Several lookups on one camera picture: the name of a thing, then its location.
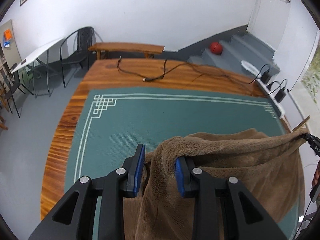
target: black cable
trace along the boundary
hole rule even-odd
[[[306,212],[304,213],[303,217],[305,217],[305,216],[306,216],[307,211],[308,211],[308,208],[309,208],[309,206],[310,206],[311,202],[312,202],[312,200],[310,201],[310,203],[309,203],[309,205],[308,205],[308,207],[307,207],[307,210],[306,210]],[[299,226],[299,228],[298,228],[297,232],[295,233],[294,237],[292,238],[292,240],[294,240],[294,239],[295,239],[295,237],[296,237],[297,233],[299,232],[299,230],[300,230],[300,228],[301,228],[301,226],[302,226],[302,223],[303,223],[303,221],[301,222],[301,225]]]
[[[256,75],[256,77],[255,77],[250,83],[248,83],[248,85],[251,84],[251,83],[253,83],[255,80],[257,80],[258,76],[261,74],[261,71],[262,71],[263,67],[265,67],[265,66],[268,66],[269,69],[268,69],[267,71],[270,71],[270,69],[271,69],[270,64],[265,64],[265,65],[263,65],[262,68],[260,69],[258,75]]]
[[[283,83],[284,81],[286,81],[285,86],[284,86],[283,88],[281,88],[281,89],[284,89],[284,88],[287,86],[287,84],[288,84],[288,80],[285,78],[285,79],[281,82],[280,86],[282,85],[282,83]]]
[[[167,70],[166,70],[166,63],[167,63],[168,60],[169,60],[169,59],[167,58],[167,59],[164,61],[164,67],[163,67],[163,73],[162,73],[162,75],[157,76],[157,77],[152,77],[152,78],[151,78],[151,77],[143,76],[143,75],[141,75],[141,74],[139,74],[139,73],[136,73],[136,72],[132,72],[132,71],[128,71],[128,70],[124,70],[124,69],[120,68],[121,57],[119,57],[119,60],[118,60],[118,63],[117,63],[117,69],[118,69],[119,72],[123,72],[123,73],[131,74],[131,75],[139,76],[139,77],[143,78],[143,81],[144,81],[144,82],[152,82],[152,81],[155,81],[155,80],[163,79],[166,74],[170,73],[171,71],[173,71],[174,69],[176,69],[176,68],[178,68],[178,67],[180,67],[180,66],[182,66],[182,65],[187,65],[187,66],[190,66],[190,67],[193,69],[193,71],[195,71],[195,72],[197,72],[197,73],[200,73],[200,74],[202,74],[202,75],[207,75],[207,76],[212,76],[212,77],[225,77],[225,78],[228,78],[228,79],[231,80],[232,82],[237,82],[237,83],[239,83],[245,90],[247,90],[247,91],[249,91],[249,92],[251,92],[251,91],[250,91],[247,87],[245,87],[245,86],[243,86],[243,85],[249,85],[249,84],[253,83],[253,82],[257,79],[257,77],[259,76],[259,74],[261,73],[263,67],[265,67],[265,66],[268,65],[268,66],[269,66],[269,69],[268,69],[268,70],[270,70],[270,65],[269,65],[269,64],[263,65],[262,68],[260,69],[258,75],[257,75],[251,82],[247,83],[247,82],[243,82],[243,81],[241,81],[241,80],[239,80],[239,79],[237,79],[237,78],[231,77],[230,75],[226,74],[226,73],[225,73],[221,68],[219,68],[219,67],[217,67],[217,68],[222,72],[222,75],[217,75],[217,74],[211,74],[211,73],[201,72],[201,71],[199,71],[199,70],[196,69],[196,66],[197,66],[197,65],[194,65],[194,64],[189,63],[189,62],[180,63],[180,64],[176,65],[175,67],[173,67],[172,69],[170,69],[170,70],[167,71]]]
[[[266,96],[271,95],[273,92],[275,92],[278,88],[281,87],[281,84],[282,84],[282,83],[280,83],[279,81],[275,80],[275,81],[271,82],[271,83],[268,85],[268,86],[270,86],[270,89],[271,89],[271,86],[272,86],[274,83],[278,83],[279,86],[278,86],[275,90],[273,90],[272,92],[270,92],[269,94],[266,94]]]

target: white object on stairs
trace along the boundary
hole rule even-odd
[[[252,73],[255,77],[261,78],[262,75],[261,75],[261,73],[259,73],[260,71],[254,65],[249,63],[248,61],[245,61],[245,60],[241,61],[241,65],[245,70]]]

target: stairs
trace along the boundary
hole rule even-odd
[[[248,77],[252,77],[252,74],[241,66],[242,60],[248,61],[258,70],[263,65],[270,64],[272,76],[280,71],[272,61],[274,50],[249,33],[244,36],[236,34],[232,36],[230,42],[219,41],[219,43],[223,46],[221,55],[215,55],[207,48],[201,56],[191,56],[188,62],[216,66]]]

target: red ball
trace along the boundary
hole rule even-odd
[[[211,43],[210,45],[210,50],[213,54],[216,54],[216,55],[221,55],[222,53],[222,50],[223,50],[223,47],[220,43],[218,42],[213,42]]]

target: brown towel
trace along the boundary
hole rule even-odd
[[[162,142],[146,154],[141,189],[124,200],[126,240],[191,239],[194,199],[181,198],[174,177],[179,156],[193,156],[195,165],[217,178],[235,176],[279,222],[296,203],[303,176],[299,129],[268,137],[255,129],[232,135],[195,133]]]

